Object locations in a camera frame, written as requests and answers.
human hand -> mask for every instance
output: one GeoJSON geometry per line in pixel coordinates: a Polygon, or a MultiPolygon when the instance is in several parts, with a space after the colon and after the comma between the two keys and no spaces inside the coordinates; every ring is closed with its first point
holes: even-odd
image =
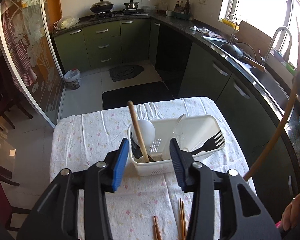
{"type": "Polygon", "coordinates": [[[286,207],[281,217],[281,225],[285,231],[294,228],[300,218],[300,194],[286,207]]]}

white plastic basket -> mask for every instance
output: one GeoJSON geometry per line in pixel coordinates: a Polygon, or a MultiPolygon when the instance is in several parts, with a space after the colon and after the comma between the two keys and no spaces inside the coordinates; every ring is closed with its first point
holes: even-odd
{"type": "MultiPolygon", "coordinates": [[[[156,162],[142,163],[143,157],[136,159],[132,153],[131,146],[131,129],[132,124],[128,127],[128,140],[129,140],[129,158],[134,164],[139,176],[149,176],[162,174],[167,172],[173,172],[173,165],[169,153],[169,142],[172,137],[176,137],[180,149],[192,152],[195,149],[200,148],[206,140],[217,134],[221,129],[217,123],[217,120],[212,115],[198,115],[188,116],[182,119],[178,125],[178,135],[175,136],[173,130],[176,126],[178,118],[150,120],[155,128],[155,140],[153,146],[150,147],[149,152],[151,157],[156,162]]],[[[196,161],[203,161],[208,158],[214,152],[219,151],[225,147],[225,143],[222,147],[208,151],[200,152],[194,155],[196,161]]]]}

table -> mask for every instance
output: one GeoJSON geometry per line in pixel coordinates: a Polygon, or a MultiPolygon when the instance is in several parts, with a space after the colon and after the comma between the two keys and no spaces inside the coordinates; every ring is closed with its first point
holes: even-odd
{"type": "MultiPolygon", "coordinates": [[[[244,155],[230,127],[216,104],[205,97],[181,98],[157,103],[136,105],[139,119],[164,119],[210,114],[217,120],[225,137],[223,150],[215,152],[202,162],[212,170],[226,172],[236,169],[243,176],[248,171],[244,155]]],[[[53,133],[50,160],[50,181],[63,168],[72,172],[85,170],[110,151],[117,150],[131,124],[128,107],[104,110],[62,119],[53,133]]],[[[159,218],[163,239],[180,239],[178,236],[178,202],[185,202],[188,225],[192,193],[183,193],[174,173],[139,177],[130,160],[127,161],[121,186],[114,194],[106,193],[109,222],[114,240],[153,240],[153,216],[159,218]]],[[[252,179],[248,181],[255,192],[252,179]]],[[[219,238],[220,205],[215,194],[215,233],[219,238]]],[[[83,192],[79,195],[78,236],[84,239],[83,192]]]]}

wooden cutting board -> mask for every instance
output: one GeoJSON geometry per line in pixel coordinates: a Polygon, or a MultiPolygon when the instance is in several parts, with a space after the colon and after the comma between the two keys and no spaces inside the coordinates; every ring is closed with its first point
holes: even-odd
{"type": "MultiPolygon", "coordinates": [[[[257,55],[257,61],[261,62],[260,56],[259,56],[259,50],[261,52],[261,56],[264,57],[267,53],[267,50],[269,48],[271,37],[269,37],[267,34],[263,33],[261,30],[258,30],[256,27],[252,26],[251,24],[241,21],[239,24],[239,31],[235,34],[235,37],[240,42],[245,42],[249,44],[251,47],[253,47],[256,55],[257,55]]],[[[244,44],[238,44],[242,49],[244,49],[246,52],[251,54],[251,49],[247,48],[244,44]]]]}

floor mat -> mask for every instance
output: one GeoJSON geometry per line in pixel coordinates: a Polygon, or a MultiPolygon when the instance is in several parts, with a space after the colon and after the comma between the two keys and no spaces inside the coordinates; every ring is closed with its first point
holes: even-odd
{"type": "Polygon", "coordinates": [[[173,99],[163,82],[147,83],[102,93],[103,110],[127,106],[129,100],[138,105],[173,99]]]}
{"type": "Polygon", "coordinates": [[[134,78],[145,69],[139,65],[125,65],[109,69],[110,77],[113,82],[134,78]]]}

